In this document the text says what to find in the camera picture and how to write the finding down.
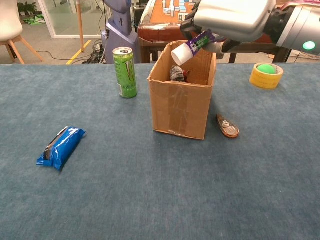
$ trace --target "energy drink can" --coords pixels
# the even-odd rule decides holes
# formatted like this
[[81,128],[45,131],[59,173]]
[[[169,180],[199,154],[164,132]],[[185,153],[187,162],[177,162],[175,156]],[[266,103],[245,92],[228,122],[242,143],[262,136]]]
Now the energy drink can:
[[129,47],[118,47],[112,53],[120,96],[133,98],[137,95],[134,53]]

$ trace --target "white tube cap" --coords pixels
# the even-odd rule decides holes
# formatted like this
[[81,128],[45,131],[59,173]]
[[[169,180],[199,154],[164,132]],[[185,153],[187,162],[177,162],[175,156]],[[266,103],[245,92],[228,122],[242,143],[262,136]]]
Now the white tube cap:
[[178,66],[181,66],[194,57],[191,49],[185,43],[172,50],[171,56]]

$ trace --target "yellow floor line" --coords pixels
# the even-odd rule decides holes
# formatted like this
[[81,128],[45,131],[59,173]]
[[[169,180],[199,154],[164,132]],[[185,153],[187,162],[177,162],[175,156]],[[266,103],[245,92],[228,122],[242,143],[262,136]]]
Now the yellow floor line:
[[[89,45],[89,43],[91,43],[91,40],[88,40],[84,45],[83,45],[83,48],[85,49],[88,45]],[[65,65],[70,65],[72,62],[73,62],[73,60],[75,60],[77,57],[78,57],[78,55],[81,53],[81,49],[79,50],[79,51],[77,51],[76,52],[76,54],[75,55],[73,55],[73,57],[65,64]]]

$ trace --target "blue snack package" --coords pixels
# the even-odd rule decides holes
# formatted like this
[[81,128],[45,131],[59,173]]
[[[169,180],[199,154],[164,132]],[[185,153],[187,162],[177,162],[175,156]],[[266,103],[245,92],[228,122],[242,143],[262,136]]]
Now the blue snack package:
[[66,126],[45,148],[41,157],[36,160],[36,165],[61,170],[85,133],[81,128]]

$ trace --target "chair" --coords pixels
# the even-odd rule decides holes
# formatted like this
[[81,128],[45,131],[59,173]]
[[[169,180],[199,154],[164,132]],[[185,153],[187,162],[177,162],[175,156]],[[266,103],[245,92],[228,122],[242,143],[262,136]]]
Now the chair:
[[39,53],[20,35],[22,31],[17,0],[0,0],[0,46],[5,45],[12,62],[14,62],[15,58],[9,47],[11,46],[20,63],[25,64],[14,44],[21,41],[34,55],[44,61]]

